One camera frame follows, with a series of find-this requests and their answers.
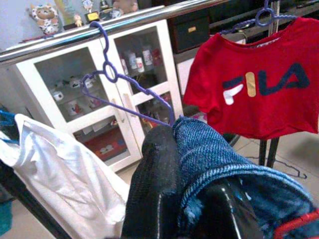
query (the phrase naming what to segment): glass cabinet door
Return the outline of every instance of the glass cabinet door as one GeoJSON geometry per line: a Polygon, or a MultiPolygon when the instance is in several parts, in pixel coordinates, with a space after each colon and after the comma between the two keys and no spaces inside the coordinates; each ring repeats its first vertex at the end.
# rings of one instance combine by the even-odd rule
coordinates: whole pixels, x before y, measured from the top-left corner
{"type": "MultiPolygon", "coordinates": [[[[103,68],[100,40],[33,58],[17,64],[49,123],[93,151],[114,171],[141,158],[125,112],[85,96],[80,83],[85,74],[103,68]]],[[[86,81],[91,95],[121,105],[116,84],[104,75],[86,81]]]]}
{"type": "MultiPolygon", "coordinates": [[[[110,48],[117,50],[112,60],[119,73],[134,78],[143,88],[163,97],[173,108],[175,118],[183,114],[176,70],[166,20],[110,35],[110,48]]],[[[119,80],[119,93],[125,107],[169,122],[169,112],[158,100],[119,80]]],[[[147,132],[156,123],[128,114],[140,149],[147,132]]]]}

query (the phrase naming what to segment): tile floor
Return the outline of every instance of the tile floor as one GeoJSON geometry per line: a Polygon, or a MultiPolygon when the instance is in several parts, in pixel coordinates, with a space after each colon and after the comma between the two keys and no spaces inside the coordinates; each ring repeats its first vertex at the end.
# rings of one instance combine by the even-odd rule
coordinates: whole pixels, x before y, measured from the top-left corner
{"type": "MultiPolygon", "coordinates": [[[[234,149],[243,156],[258,157],[259,141],[241,137],[235,144],[234,149]]],[[[306,174],[307,179],[297,178],[297,180],[311,192],[314,200],[319,203],[319,135],[300,132],[281,137],[276,159],[278,162],[275,162],[275,169],[296,175],[296,170],[285,166],[287,164],[298,169],[301,175],[306,174]]],[[[121,171],[118,175],[130,184],[136,167],[137,164],[121,171]]],[[[0,239],[54,238],[17,200],[13,202],[12,213],[12,229],[0,239]]]]}

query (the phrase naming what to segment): denim jeans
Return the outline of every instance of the denim jeans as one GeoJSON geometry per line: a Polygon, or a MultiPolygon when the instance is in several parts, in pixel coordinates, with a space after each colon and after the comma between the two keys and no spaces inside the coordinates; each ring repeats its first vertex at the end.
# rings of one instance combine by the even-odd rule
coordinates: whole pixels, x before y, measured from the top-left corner
{"type": "MultiPolygon", "coordinates": [[[[211,182],[234,175],[241,178],[266,239],[271,239],[281,224],[316,209],[302,185],[284,173],[255,165],[238,155],[207,124],[180,117],[173,126],[173,133],[184,187],[178,215],[182,235],[188,235],[201,215],[201,207],[196,203],[198,193],[211,182]]],[[[319,221],[295,229],[285,238],[313,236],[319,236],[319,221]]]]}

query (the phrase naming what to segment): metal railing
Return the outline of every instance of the metal railing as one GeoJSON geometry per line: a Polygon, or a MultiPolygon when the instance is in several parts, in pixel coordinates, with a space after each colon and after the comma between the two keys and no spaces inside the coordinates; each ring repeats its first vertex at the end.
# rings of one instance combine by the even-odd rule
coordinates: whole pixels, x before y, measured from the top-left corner
{"type": "MultiPolygon", "coordinates": [[[[103,24],[108,33],[123,31],[151,22],[169,19],[182,14],[190,13],[210,6],[218,5],[229,0],[189,0],[174,5],[156,8],[132,17],[119,19],[103,24]]],[[[36,56],[48,54],[70,46],[74,46],[99,37],[97,29],[87,28],[83,32],[73,32],[58,37],[52,37],[44,41],[7,50],[0,53],[0,66],[12,65],[36,56]]]]}

